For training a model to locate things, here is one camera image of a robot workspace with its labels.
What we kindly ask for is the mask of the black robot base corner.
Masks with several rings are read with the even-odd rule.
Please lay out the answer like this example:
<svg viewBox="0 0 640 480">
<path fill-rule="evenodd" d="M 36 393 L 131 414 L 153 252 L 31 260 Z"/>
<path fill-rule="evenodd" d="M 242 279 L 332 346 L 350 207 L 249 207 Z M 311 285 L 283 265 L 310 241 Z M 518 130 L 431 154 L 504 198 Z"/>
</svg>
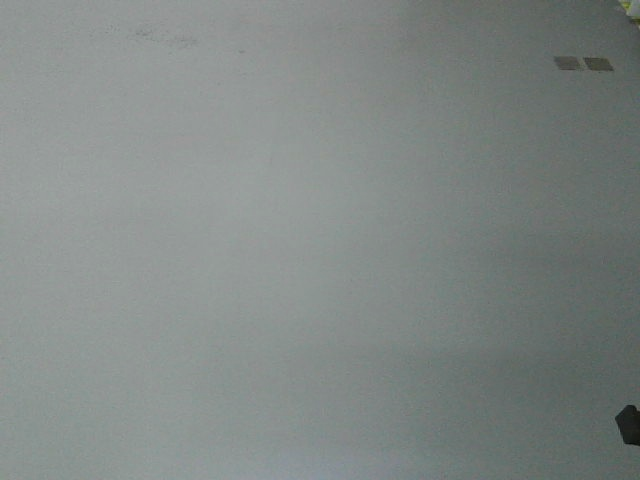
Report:
<svg viewBox="0 0 640 480">
<path fill-rule="evenodd" d="M 626 405 L 615 422 L 624 444 L 640 446 L 640 413 L 635 405 Z"/>
</svg>

